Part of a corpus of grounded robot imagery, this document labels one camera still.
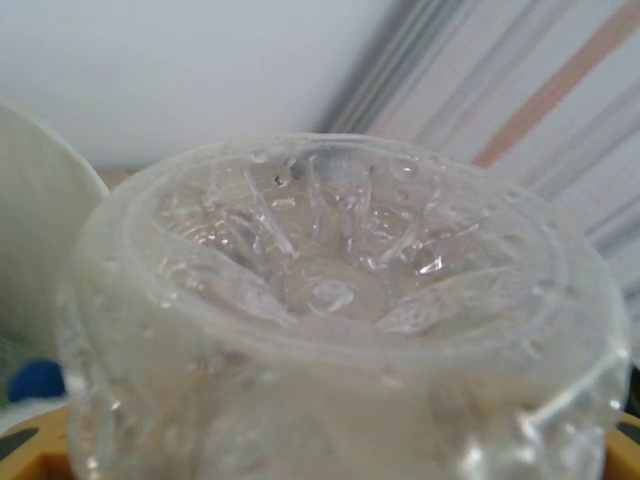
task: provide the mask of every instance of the striped curtain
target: striped curtain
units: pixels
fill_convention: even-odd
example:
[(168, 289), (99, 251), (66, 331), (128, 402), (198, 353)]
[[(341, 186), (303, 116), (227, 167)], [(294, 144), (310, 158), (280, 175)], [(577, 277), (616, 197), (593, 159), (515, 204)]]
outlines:
[(334, 131), (422, 144), (570, 215), (640, 363), (640, 0), (416, 2)]

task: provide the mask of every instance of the transparent plastic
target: transparent plastic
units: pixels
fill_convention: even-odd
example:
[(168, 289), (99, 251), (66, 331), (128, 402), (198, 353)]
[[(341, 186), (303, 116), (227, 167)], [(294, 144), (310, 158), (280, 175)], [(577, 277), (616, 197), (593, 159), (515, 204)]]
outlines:
[(596, 479), (618, 291), (536, 197), (352, 135), (129, 179), (59, 289), (82, 479)]

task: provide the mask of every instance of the blue object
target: blue object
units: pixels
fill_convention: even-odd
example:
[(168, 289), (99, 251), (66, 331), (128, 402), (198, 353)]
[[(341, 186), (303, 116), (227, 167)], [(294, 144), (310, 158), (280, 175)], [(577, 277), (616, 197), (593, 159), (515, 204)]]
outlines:
[(45, 359), (26, 364), (7, 385), (7, 397), (14, 403), (29, 398), (62, 397), (64, 394), (60, 365)]

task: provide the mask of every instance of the white wall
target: white wall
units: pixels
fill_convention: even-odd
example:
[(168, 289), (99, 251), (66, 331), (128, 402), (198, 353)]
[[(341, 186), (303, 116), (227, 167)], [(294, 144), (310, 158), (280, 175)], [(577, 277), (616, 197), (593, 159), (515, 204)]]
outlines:
[(0, 0), (0, 96), (98, 167), (303, 131), (399, 0)]

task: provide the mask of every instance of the textured inner nubs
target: textured inner nubs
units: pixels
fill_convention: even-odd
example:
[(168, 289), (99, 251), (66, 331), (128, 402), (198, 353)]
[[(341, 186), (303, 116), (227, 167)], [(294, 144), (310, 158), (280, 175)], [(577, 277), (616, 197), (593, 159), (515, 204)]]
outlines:
[(507, 321), (535, 269), (519, 195), (433, 155), (266, 148), (179, 175), (154, 197), (161, 274), (272, 327), (458, 335)]

